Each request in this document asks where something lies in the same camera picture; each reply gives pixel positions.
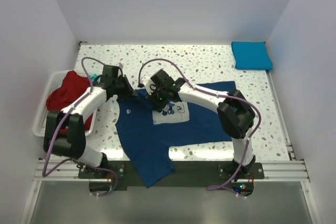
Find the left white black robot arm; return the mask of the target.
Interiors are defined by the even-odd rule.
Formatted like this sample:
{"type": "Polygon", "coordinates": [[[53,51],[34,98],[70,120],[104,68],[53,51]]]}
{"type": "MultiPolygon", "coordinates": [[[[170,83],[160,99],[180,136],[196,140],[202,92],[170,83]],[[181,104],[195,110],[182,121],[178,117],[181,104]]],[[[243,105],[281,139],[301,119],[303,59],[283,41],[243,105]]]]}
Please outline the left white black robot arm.
{"type": "Polygon", "coordinates": [[[85,121],[113,96],[127,99],[133,94],[134,90],[123,74],[122,67],[104,65],[100,81],[93,82],[89,79],[89,86],[79,98],[59,111],[50,111],[44,136],[46,159],[43,177],[47,177],[64,163],[62,161],[47,169],[52,154],[89,168],[97,178],[105,177],[110,172],[107,156],[86,143],[85,121]]]}

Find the dark blue t shirt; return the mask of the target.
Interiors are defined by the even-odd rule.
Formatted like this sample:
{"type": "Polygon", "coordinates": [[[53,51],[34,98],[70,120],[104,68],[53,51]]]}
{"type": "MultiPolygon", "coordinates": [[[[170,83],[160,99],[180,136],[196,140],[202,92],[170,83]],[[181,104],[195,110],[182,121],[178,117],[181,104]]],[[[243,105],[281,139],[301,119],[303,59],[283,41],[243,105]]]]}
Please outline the dark blue t shirt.
{"type": "Polygon", "coordinates": [[[146,95],[141,89],[129,99],[117,99],[116,122],[122,148],[145,187],[174,172],[171,146],[231,141],[215,112],[186,102],[169,102],[155,109],[146,95]]]}

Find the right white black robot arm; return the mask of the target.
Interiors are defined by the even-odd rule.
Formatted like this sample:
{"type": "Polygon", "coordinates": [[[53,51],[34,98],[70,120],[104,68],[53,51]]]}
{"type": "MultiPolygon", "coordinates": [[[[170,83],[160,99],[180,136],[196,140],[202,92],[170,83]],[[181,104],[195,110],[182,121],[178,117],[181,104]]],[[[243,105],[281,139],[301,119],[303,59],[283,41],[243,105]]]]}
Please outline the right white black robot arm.
{"type": "Polygon", "coordinates": [[[224,132],[232,138],[234,173],[246,178],[253,171],[255,154],[251,146],[255,112],[242,93],[217,91],[191,84],[185,77],[174,80],[164,70],[151,77],[140,78],[139,86],[147,91],[147,99],[155,108],[179,101],[199,105],[218,114],[224,132]]]}

